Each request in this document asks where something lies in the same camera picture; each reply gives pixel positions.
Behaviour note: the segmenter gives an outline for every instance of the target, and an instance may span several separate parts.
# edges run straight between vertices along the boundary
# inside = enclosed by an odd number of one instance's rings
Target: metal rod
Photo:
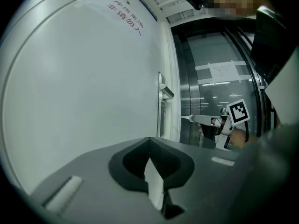
[[[160,91],[162,91],[165,95],[167,95],[170,99],[173,99],[174,93],[165,85],[165,84],[160,84],[159,85]]]

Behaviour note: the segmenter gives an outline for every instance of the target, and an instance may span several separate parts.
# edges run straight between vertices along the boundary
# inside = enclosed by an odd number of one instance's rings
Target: glass panel
[[[257,109],[252,77],[236,46],[221,33],[198,35],[187,39],[192,51],[199,82],[201,114],[220,115],[221,108],[239,99],[244,99],[250,115],[249,133],[256,135]],[[234,61],[240,80],[213,83],[208,63]],[[236,126],[245,131],[245,124]]]

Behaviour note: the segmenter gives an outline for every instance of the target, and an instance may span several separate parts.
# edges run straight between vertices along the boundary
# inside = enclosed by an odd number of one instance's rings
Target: white label
[[[88,6],[105,16],[119,29],[129,33],[130,37],[137,39],[138,44],[147,46],[150,29],[144,24],[143,20],[139,20],[139,15],[128,3],[123,0],[78,0],[74,7],[81,8],[82,5]]]
[[[227,110],[232,121],[233,126],[250,120],[250,116],[245,105],[244,99],[227,105]]]
[[[240,80],[237,68],[232,62],[214,63],[208,66],[214,83]]]

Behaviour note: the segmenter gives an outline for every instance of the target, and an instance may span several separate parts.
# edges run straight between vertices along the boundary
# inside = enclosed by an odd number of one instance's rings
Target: elevator door
[[[181,115],[219,116],[221,108],[244,99],[250,115],[249,133],[259,136],[263,105],[257,89],[259,80],[249,56],[251,47],[234,31],[233,24],[204,19],[172,31],[180,72]],[[212,76],[211,66],[227,64],[235,68],[233,76],[226,77],[224,81]],[[236,128],[245,130],[245,124]],[[203,129],[205,137],[201,139],[197,124],[181,119],[180,142],[215,148],[215,129],[207,126]]]

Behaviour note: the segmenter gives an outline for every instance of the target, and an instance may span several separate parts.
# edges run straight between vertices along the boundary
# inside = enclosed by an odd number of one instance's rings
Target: paper notice
[[[239,73],[233,62],[208,64],[213,82],[240,80]]]
[[[143,20],[143,15],[133,10],[133,3],[129,5],[125,0],[78,0],[74,7],[81,8],[83,5],[96,11],[100,16],[104,16],[106,21],[127,33],[130,39],[137,39],[137,47],[147,49],[150,29]]]

